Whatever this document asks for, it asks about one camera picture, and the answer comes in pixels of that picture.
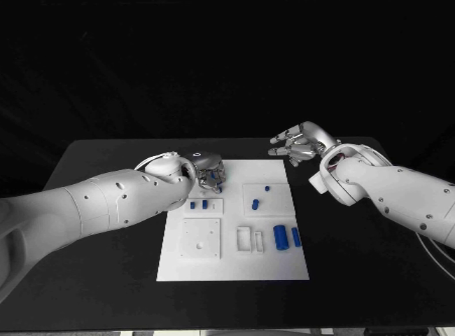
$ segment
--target robotic hand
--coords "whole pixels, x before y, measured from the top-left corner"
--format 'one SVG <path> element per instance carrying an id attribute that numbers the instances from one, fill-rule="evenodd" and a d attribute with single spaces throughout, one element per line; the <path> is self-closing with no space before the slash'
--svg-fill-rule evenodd
<path id="1" fill-rule="evenodd" d="M 176 152 L 78 184 L 0 199 L 0 302 L 43 257 L 96 233 L 138 224 L 187 201 L 196 180 L 220 193 L 219 154 Z"/>
<path id="2" fill-rule="evenodd" d="M 364 145 L 341 144 L 312 122 L 282 132 L 271 143 L 287 140 L 269 155 L 288 155 L 297 167 L 318 154 L 320 172 L 310 178 L 347 206 L 373 201 L 382 215 L 455 249 L 455 184 L 413 169 L 393 166 Z"/>

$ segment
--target white rectangular piece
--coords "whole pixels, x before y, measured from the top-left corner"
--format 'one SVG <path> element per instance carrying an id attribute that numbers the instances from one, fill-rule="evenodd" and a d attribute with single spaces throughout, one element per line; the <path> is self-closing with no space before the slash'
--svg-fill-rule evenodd
<path id="1" fill-rule="evenodd" d="M 207 208 L 203 208 L 203 201 L 207 201 Z M 194 209 L 190 208 L 190 203 L 194 202 Z M 225 200 L 222 198 L 189 198 L 183 205 L 184 216 L 222 216 L 225 214 Z"/>
<path id="2" fill-rule="evenodd" d="M 265 186 L 271 186 L 271 192 L 276 184 L 287 184 L 284 161 L 225 160 L 225 171 L 227 180 L 222 184 L 222 194 L 206 191 L 197 183 L 189 194 L 191 199 L 223 199 L 223 216 L 209 217 L 220 218 L 220 259 L 180 257 L 180 238 L 187 217 L 186 210 L 180 207 L 167 213 L 157 281 L 308 280 L 304 248 L 292 247 L 287 251 L 278 251 L 275 248 L 272 228 L 282 224 L 289 233 L 291 229 L 298 227 L 295 216 L 245 216 L 243 184 L 261 184 L 263 193 Z M 251 232 L 262 232 L 262 254 L 238 252 L 239 226 L 249 227 Z M 289 246 L 295 245 L 292 234 L 288 234 L 288 242 Z"/>
<path id="3" fill-rule="evenodd" d="M 186 218 L 181 228 L 180 257 L 220 259 L 220 219 Z"/>
<path id="4" fill-rule="evenodd" d="M 295 216 L 295 205 L 288 184 L 243 184 L 243 198 L 246 217 Z M 253 200 L 259 200 L 258 210 L 252 209 Z"/>
<path id="5" fill-rule="evenodd" d="M 252 252 L 251 228 L 248 226 L 238 227 L 238 252 Z"/>
<path id="6" fill-rule="evenodd" d="M 255 232 L 255 253 L 263 253 L 265 252 L 265 245 L 262 243 L 262 232 Z"/>

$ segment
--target white cable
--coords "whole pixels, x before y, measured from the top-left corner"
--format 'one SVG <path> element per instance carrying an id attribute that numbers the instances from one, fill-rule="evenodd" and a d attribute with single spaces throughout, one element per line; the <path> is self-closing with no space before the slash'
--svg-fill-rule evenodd
<path id="1" fill-rule="evenodd" d="M 157 159 L 160 156 L 164 156 L 166 154 L 170 154 L 170 152 L 163 153 L 160 155 L 155 155 L 153 157 L 148 157 L 138 165 L 137 168 L 134 170 L 138 170 L 150 161 L 153 161 L 154 159 Z"/>
<path id="2" fill-rule="evenodd" d="M 442 248 L 439 247 L 439 245 L 436 244 L 436 242 L 429 239 L 432 241 L 433 246 L 436 247 L 436 249 L 439 250 L 439 252 L 445 255 L 445 257 L 455 263 L 455 259 L 451 258 L 451 256 L 446 254 L 446 252 L 444 252 Z"/>
<path id="3" fill-rule="evenodd" d="M 439 267 L 441 267 L 441 269 L 445 271 L 445 273 L 449 274 L 449 277 L 455 280 L 455 276 L 449 273 L 449 271 L 448 271 L 448 270 L 445 269 L 445 267 L 441 265 L 439 261 L 436 261 L 436 258 L 433 257 L 432 253 L 429 252 L 429 249 L 426 248 L 426 245 L 425 245 L 425 243 L 423 243 L 423 241 L 422 241 L 422 238 L 420 238 L 420 235 L 419 235 L 418 233 L 416 233 L 416 236 L 418 236 L 418 238 L 419 238 L 419 240 L 420 240 L 420 244 L 422 244 L 423 248 L 426 249 L 426 252 L 429 253 L 431 258 L 433 259 L 433 261 L 436 262 L 436 264 L 439 265 Z"/>

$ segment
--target table surface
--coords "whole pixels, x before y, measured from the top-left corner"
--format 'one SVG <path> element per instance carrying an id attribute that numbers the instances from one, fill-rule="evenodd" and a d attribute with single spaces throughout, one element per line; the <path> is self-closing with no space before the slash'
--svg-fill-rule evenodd
<path id="1" fill-rule="evenodd" d="M 373 138 L 340 139 L 384 154 Z M 166 151 L 278 160 L 271 146 L 269 139 L 76 141 L 46 189 Z M 455 326 L 455 282 L 415 233 L 369 199 L 347 207 L 318 194 L 308 182 L 318 160 L 297 169 L 285 163 L 311 280 L 157 282 L 161 213 L 45 257 L 0 305 L 0 331 Z"/>

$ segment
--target blue block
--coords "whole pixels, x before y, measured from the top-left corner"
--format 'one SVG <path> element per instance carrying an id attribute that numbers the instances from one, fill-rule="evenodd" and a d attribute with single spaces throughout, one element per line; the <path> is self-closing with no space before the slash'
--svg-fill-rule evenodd
<path id="1" fill-rule="evenodd" d="M 301 246 L 301 239 L 299 239 L 298 228 L 294 227 L 291 230 L 292 230 L 292 238 L 295 239 L 295 247 L 299 247 Z"/>
<path id="2" fill-rule="evenodd" d="M 259 200 L 255 199 L 255 201 L 252 202 L 252 210 L 258 210 L 259 207 Z"/>
<path id="3" fill-rule="evenodd" d="M 288 233 L 284 225 L 275 226 L 275 247 L 279 251 L 289 249 Z"/>

